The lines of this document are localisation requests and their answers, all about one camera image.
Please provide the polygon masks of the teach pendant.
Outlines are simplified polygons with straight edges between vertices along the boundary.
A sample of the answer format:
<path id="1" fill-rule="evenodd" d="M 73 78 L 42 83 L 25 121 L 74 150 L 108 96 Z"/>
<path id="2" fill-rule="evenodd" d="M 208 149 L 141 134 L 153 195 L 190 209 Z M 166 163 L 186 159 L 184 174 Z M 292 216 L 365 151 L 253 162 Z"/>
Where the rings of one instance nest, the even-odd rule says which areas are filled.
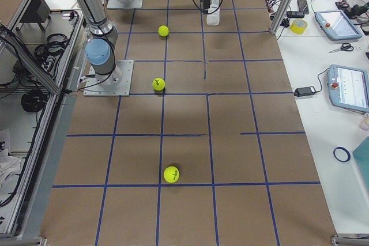
<path id="1" fill-rule="evenodd" d="M 320 28 L 331 40 L 353 40 L 362 37 L 342 10 L 329 10 L 314 13 L 315 20 Z"/>
<path id="2" fill-rule="evenodd" d="M 331 65 L 327 87 L 334 106 L 368 113 L 368 72 L 365 70 Z"/>

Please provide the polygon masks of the tennis ball upper left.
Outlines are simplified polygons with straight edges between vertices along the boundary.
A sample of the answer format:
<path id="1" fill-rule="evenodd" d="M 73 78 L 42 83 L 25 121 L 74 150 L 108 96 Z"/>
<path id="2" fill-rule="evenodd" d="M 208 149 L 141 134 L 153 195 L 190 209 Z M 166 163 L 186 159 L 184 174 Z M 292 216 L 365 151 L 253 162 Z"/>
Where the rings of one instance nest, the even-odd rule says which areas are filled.
<path id="1" fill-rule="evenodd" d="M 158 28 L 158 34 L 161 37 L 167 37 L 169 35 L 169 33 L 170 33 L 170 30 L 169 30 L 169 28 L 166 25 L 159 26 L 159 28 Z"/>

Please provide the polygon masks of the far teach pendant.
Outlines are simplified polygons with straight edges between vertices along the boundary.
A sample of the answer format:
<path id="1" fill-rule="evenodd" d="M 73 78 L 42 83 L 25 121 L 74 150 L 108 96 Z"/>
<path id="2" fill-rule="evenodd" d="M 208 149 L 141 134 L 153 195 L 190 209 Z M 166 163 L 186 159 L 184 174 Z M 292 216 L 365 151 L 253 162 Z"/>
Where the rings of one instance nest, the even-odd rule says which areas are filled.
<path id="1" fill-rule="evenodd" d="M 353 40 L 362 37 L 342 10 L 329 10 L 314 13 L 315 20 L 320 28 L 331 40 Z"/>

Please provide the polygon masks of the near teach pendant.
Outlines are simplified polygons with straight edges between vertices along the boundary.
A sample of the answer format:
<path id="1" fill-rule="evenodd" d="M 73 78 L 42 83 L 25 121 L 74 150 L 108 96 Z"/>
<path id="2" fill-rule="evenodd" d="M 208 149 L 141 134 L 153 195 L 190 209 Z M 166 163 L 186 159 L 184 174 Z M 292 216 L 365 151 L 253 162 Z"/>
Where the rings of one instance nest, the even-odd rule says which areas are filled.
<path id="1" fill-rule="evenodd" d="M 365 70 L 331 65 L 327 87 L 334 106 L 368 113 L 368 72 Z"/>

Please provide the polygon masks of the clear tennis ball can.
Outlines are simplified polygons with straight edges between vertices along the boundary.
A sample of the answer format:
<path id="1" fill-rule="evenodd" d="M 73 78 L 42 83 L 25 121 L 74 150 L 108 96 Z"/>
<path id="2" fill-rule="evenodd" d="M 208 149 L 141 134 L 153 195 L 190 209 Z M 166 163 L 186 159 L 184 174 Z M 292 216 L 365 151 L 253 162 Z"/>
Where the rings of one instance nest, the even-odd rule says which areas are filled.
<path id="1" fill-rule="evenodd" d="M 210 8 L 206 16 L 206 23 L 209 26 L 216 26 L 220 23 L 220 0 L 210 0 Z"/>

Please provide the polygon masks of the scissors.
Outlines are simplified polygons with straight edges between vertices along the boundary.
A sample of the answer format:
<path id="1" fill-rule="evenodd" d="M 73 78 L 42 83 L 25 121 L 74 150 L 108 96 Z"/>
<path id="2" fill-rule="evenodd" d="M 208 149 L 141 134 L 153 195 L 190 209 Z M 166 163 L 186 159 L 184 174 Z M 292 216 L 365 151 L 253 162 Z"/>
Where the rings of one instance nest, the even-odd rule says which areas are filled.
<path id="1" fill-rule="evenodd" d="M 342 45 L 340 45 L 338 48 L 329 51 L 329 53 L 335 53 L 335 52 L 340 52 L 340 51 L 345 51 L 345 52 L 352 52 L 354 50 L 354 47 L 351 45 L 351 43 L 342 43 Z"/>

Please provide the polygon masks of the tennis ball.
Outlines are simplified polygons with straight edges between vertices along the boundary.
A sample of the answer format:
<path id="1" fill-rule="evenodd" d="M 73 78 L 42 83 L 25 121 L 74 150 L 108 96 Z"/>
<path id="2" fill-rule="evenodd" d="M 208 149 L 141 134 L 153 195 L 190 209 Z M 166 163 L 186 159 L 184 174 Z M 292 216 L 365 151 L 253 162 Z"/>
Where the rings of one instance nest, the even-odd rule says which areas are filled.
<path id="1" fill-rule="evenodd" d="M 155 78 L 152 81 L 152 88 L 155 91 L 162 91 L 165 88 L 165 80 L 162 78 Z"/>
<path id="2" fill-rule="evenodd" d="M 170 30 L 169 30 L 169 28 L 166 25 L 159 26 L 159 28 L 158 28 L 158 34 L 161 37 L 167 37 L 169 35 L 169 33 L 170 33 Z"/>
<path id="3" fill-rule="evenodd" d="M 164 170 L 163 177 L 167 183 L 176 183 L 180 177 L 179 169 L 173 165 L 168 166 Z"/>

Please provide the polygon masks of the teal box corner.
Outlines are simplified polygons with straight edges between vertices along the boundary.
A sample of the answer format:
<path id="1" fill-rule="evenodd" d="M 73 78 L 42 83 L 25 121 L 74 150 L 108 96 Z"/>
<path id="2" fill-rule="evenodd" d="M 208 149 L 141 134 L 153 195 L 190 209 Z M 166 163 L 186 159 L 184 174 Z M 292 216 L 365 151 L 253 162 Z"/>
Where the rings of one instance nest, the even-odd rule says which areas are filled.
<path id="1" fill-rule="evenodd" d="M 353 157 L 358 166 L 366 191 L 368 192 L 368 162 L 369 162 L 368 137 L 353 151 Z"/>

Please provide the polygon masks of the tennis ball lower left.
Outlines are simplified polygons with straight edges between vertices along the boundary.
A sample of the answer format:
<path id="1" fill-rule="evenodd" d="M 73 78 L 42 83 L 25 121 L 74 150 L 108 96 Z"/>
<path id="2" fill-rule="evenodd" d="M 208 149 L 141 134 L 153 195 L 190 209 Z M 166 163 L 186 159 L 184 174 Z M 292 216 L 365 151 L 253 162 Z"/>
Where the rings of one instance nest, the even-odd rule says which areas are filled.
<path id="1" fill-rule="evenodd" d="M 168 166 L 164 170 L 163 177 L 167 183 L 176 183 L 180 177 L 179 169 L 173 165 Z"/>

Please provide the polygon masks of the yellow tape roll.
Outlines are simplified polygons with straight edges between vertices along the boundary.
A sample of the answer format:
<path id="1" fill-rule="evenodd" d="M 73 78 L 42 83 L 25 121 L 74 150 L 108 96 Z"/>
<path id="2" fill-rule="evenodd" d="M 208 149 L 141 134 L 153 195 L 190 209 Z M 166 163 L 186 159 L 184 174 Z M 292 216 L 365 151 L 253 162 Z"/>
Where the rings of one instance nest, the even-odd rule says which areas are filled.
<path id="1" fill-rule="evenodd" d="M 305 32 L 307 27 L 308 27 L 307 21 L 302 19 L 294 19 L 290 26 L 290 30 L 297 35 L 301 35 Z"/>

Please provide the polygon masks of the tennis ball centre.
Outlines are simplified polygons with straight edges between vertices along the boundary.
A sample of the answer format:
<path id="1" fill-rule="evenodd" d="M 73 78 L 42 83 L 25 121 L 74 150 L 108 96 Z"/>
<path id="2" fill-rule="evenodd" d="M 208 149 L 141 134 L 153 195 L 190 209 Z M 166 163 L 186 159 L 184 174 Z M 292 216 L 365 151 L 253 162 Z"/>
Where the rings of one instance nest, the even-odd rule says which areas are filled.
<path id="1" fill-rule="evenodd" d="M 165 80 L 162 78 L 155 78 L 152 81 L 152 88 L 155 91 L 162 91 L 165 88 Z"/>

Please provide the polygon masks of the black power adapter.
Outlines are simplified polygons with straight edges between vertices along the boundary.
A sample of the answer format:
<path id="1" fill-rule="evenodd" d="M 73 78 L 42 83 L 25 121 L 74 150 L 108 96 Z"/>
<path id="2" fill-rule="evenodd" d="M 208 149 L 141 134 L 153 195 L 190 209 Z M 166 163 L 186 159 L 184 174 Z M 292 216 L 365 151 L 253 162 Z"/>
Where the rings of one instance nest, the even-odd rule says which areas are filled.
<path id="1" fill-rule="evenodd" d="M 313 86 L 299 87 L 293 92 L 295 97 L 312 96 L 317 93 L 317 90 Z"/>

